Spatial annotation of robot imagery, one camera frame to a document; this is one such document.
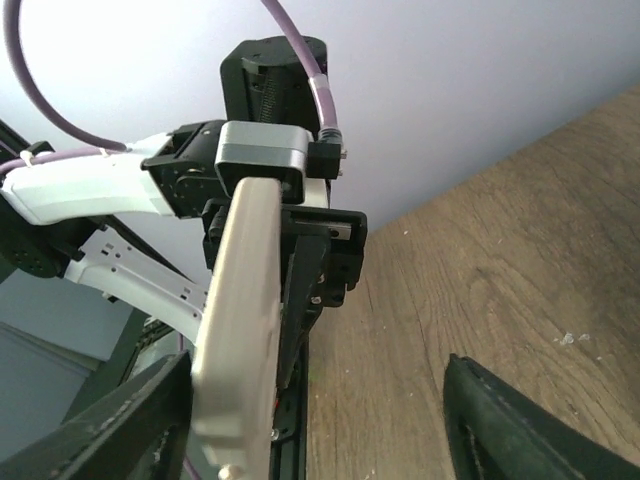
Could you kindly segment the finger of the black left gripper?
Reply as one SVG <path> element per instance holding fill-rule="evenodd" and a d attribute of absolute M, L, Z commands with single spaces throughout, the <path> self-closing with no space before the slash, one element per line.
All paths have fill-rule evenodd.
<path fill-rule="evenodd" d="M 304 326 L 324 271 L 330 240 L 327 235 L 300 235 L 286 256 L 276 388 L 288 387 L 298 351 L 308 328 Z"/>

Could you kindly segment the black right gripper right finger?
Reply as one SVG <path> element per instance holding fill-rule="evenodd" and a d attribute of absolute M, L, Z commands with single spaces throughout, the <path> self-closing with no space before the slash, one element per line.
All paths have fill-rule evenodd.
<path fill-rule="evenodd" d="M 443 413 L 458 479 L 639 477 L 637 465 L 570 428 L 470 357 L 449 357 Z"/>

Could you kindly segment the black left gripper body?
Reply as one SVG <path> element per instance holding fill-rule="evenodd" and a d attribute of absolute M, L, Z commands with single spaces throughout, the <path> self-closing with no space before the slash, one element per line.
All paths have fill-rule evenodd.
<path fill-rule="evenodd" d="M 357 285 L 368 226 L 362 212 L 280 202 L 280 303 L 339 307 Z"/>

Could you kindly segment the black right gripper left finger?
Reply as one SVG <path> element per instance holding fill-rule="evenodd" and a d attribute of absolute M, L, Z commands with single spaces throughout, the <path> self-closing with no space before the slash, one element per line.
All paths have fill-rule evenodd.
<path fill-rule="evenodd" d="M 3 479 L 178 479 L 192 411 L 191 358 L 167 355 L 1 463 Z"/>

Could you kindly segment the white phone case with ring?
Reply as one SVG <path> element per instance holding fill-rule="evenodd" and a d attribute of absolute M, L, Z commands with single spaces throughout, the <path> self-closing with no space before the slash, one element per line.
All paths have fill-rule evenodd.
<path fill-rule="evenodd" d="M 226 479 L 269 476 L 280 338 L 281 192 L 274 179 L 235 189 L 192 365 L 191 425 Z"/>

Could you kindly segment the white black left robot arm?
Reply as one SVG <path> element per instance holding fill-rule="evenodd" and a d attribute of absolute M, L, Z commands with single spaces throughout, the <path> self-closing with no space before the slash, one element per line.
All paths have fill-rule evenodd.
<path fill-rule="evenodd" d="M 288 386 L 324 308 L 359 279 L 361 212 L 334 210 L 341 146 L 322 129 L 306 72 L 283 36 L 241 42 L 222 62 L 227 116 L 130 144 L 123 152 L 53 152 L 46 142 L 1 166 L 1 251 L 24 272 L 105 292 L 195 339 L 205 309 L 196 285 L 118 221 L 151 213 L 202 221 L 204 258 L 222 256 L 231 199 L 245 179 L 281 190 L 276 385 Z"/>

